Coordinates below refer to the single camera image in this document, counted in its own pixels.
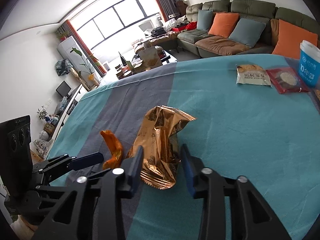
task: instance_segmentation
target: metal screw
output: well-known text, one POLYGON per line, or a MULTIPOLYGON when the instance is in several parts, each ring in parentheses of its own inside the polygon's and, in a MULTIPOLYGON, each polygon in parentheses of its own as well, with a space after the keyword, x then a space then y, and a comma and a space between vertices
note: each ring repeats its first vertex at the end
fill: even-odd
POLYGON ((80 176, 80 177, 77 179, 77 182, 78 182, 78 183, 85 183, 87 180, 88 180, 87 177, 85 177, 85 176, 80 176))
POLYGON ((245 177, 245 176, 239 176, 238 177, 238 180, 241 182, 241 183, 246 183, 248 181, 248 179, 245 177))
POLYGON ((112 173, 115 174, 115 175, 120 175, 120 174, 124 173, 124 169, 115 168, 115 169, 112 170, 112 173))
POLYGON ((210 168, 203 168, 203 169, 201 170, 201 172, 202 172, 203 174, 211 174, 211 173, 212 173, 212 170, 211 170, 210 168))

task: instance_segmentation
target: orange snack piece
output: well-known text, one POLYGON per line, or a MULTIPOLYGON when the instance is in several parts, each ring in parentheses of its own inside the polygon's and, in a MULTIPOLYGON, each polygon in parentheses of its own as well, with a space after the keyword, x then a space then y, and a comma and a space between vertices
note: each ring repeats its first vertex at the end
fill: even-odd
POLYGON ((120 167, 123 156, 123 147, 121 142, 110 130, 101 131, 100 134, 104 138, 104 141, 106 142, 112 155, 110 159, 105 161, 102 169, 105 170, 108 168, 114 169, 120 167))

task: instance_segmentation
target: white lid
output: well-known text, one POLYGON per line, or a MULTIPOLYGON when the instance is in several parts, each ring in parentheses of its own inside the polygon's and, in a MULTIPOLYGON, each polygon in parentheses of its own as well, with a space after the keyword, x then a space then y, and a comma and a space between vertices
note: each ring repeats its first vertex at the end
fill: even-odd
POLYGON ((320 62, 320 49, 311 42, 303 40, 302 43, 300 43, 300 49, 309 57, 313 58, 317 62, 320 62))

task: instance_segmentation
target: backpack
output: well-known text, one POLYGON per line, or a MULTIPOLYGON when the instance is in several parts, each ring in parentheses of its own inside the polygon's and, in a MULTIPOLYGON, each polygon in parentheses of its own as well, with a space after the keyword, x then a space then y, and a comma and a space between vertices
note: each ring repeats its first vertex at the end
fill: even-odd
POLYGON ((55 67, 56 67, 58 76, 64 76, 69 74, 70 68, 72 68, 73 65, 70 63, 69 60, 64 59, 64 60, 59 60, 56 63, 55 67))
POLYGON ((151 31, 151 37, 158 37, 160 35, 166 34, 165 30, 163 27, 156 27, 151 31))

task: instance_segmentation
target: blue tablecloth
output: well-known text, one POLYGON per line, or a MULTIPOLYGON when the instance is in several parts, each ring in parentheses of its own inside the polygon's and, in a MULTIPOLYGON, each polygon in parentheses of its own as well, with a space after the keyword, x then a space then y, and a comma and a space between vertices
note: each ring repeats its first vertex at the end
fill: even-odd
MULTIPOLYGON (((110 129, 125 152, 145 113, 156 105, 196 117, 178 133, 192 155, 220 175, 247 176, 294 240, 301 240, 320 212, 320 115, 306 93, 279 95, 268 86, 236 84, 236 65, 265 69, 294 63, 276 55, 240 55, 171 63, 87 93, 70 115, 49 158, 110 152, 99 132, 110 129)), ((54 181, 71 183, 101 165, 54 181)), ((187 192, 182 168, 176 185, 158 190, 140 184, 123 200, 127 239, 196 240, 202 200, 187 192)), ((230 222, 227 221, 230 239, 230 222)))

